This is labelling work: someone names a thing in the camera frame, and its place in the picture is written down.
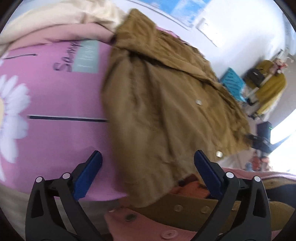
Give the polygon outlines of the person's right hand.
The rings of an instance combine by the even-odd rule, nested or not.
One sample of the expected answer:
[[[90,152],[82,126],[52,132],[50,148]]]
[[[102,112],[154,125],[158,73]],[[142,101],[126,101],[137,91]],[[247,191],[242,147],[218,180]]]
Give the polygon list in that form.
[[[267,172],[270,171],[269,157],[253,156],[249,162],[245,164],[245,170],[249,172]]]

